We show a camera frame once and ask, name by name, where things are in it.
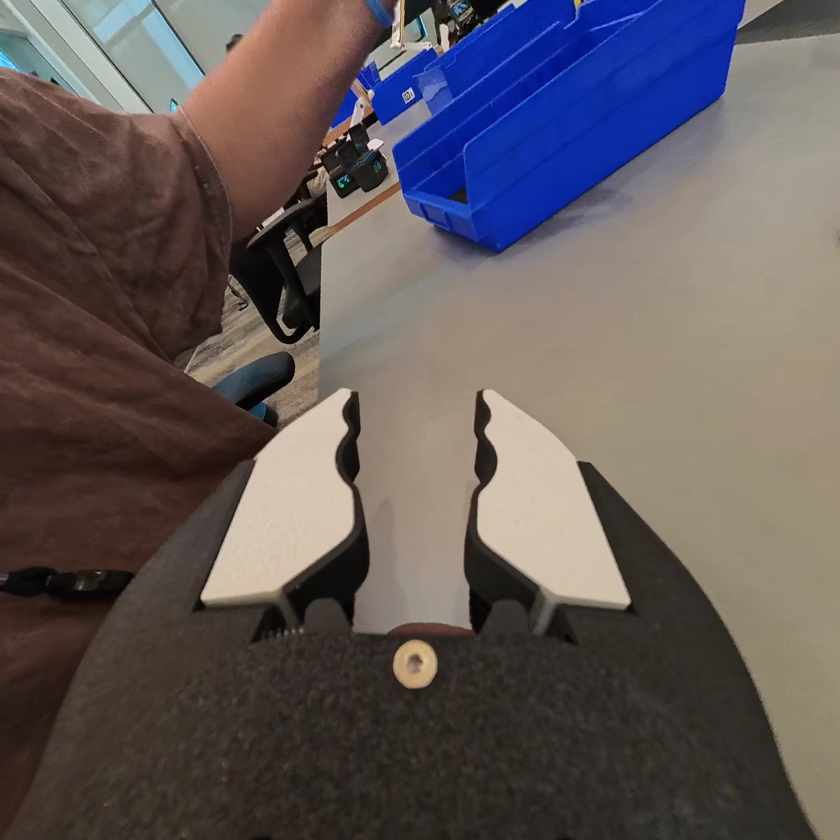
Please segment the black office chair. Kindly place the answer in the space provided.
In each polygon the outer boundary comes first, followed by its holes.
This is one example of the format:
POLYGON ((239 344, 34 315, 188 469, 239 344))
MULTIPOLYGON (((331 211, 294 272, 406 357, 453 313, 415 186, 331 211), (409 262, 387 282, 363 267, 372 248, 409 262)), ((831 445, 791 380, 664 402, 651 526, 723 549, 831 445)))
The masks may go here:
POLYGON ((323 243, 314 245, 309 229, 322 221, 325 201, 322 197, 292 203, 230 248, 229 274, 285 345, 320 328, 323 243))
POLYGON ((295 361, 288 352, 272 353, 225 376, 211 389, 262 423, 276 428, 277 412, 266 400, 290 384, 295 372, 295 361))

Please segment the person's left forearm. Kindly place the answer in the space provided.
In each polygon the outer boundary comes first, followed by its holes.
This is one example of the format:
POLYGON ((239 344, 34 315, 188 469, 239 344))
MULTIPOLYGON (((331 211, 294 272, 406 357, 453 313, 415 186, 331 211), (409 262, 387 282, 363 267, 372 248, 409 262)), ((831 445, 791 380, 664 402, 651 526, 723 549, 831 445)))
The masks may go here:
POLYGON ((178 114, 226 188, 239 239, 298 189, 385 29, 363 1, 275 1, 178 114))

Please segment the blue plastic bin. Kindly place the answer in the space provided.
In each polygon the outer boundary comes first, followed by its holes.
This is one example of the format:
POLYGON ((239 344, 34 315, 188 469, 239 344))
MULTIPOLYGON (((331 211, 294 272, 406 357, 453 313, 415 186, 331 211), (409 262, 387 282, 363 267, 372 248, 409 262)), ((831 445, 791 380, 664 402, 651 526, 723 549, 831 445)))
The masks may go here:
MULTIPOLYGON (((357 86, 360 86, 364 89, 365 95, 368 97, 369 100, 371 100, 371 92, 375 89, 375 86, 380 82, 380 80, 380 73, 375 64, 375 61, 372 60, 371 62, 363 66, 361 71, 358 73, 356 78, 356 84, 357 86)), ((339 110, 336 112, 336 115, 331 121, 331 130, 336 129, 342 123, 351 119, 358 100, 359 97, 357 95, 357 91, 351 87, 342 99, 341 104, 339 106, 339 110)))
POLYGON ((415 75, 432 116, 477 84, 541 33, 576 16, 573 1, 527 1, 508 5, 415 75))
POLYGON ((438 58, 435 47, 413 54, 413 58, 387 78, 374 84, 371 105, 380 124, 386 125, 417 104, 422 94, 415 77, 438 58))
POLYGON ((577 4, 395 143, 414 215, 500 252, 722 96, 745 2, 577 4))

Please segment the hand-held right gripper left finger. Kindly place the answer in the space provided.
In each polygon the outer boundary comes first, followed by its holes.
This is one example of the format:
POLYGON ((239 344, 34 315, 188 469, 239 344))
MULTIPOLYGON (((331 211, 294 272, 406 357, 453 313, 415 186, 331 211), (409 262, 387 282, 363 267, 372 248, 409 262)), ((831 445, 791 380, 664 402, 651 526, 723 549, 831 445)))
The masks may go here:
POLYGON ((281 429, 255 457, 200 594, 203 608, 274 608, 303 627, 335 602, 351 627, 370 569, 361 494, 359 394, 339 388, 281 429))

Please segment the person in brown shirt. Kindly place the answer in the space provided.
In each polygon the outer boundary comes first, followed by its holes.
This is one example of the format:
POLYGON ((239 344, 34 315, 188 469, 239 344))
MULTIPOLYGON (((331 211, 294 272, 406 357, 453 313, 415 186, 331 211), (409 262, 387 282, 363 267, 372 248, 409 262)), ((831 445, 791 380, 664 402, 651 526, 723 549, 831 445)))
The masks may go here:
POLYGON ((271 429, 174 364, 221 330, 232 218, 180 115, 2 69, 2 574, 136 573, 271 429))

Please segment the grey desk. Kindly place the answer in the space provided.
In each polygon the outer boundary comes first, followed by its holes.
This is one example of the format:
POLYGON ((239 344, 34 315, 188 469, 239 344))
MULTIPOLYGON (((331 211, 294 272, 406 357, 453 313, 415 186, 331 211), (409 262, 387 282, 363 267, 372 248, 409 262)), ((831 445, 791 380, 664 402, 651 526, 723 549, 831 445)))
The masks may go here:
POLYGON ((494 255, 400 196, 327 243, 320 395, 360 395, 357 627, 465 624, 476 392, 599 469, 709 595, 838 838, 838 12, 494 255))

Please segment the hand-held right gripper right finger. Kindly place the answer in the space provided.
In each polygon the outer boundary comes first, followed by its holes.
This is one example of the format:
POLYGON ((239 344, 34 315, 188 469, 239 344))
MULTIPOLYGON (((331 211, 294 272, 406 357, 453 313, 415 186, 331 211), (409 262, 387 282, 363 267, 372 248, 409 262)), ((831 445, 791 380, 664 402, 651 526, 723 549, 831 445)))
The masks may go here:
POLYGON ((475 630, 499 604, 535 636, 571 636, 567 607, 628 611, 630 592, 571 451, 490 388, 476 394, 474 435, 465 578, 475 630))

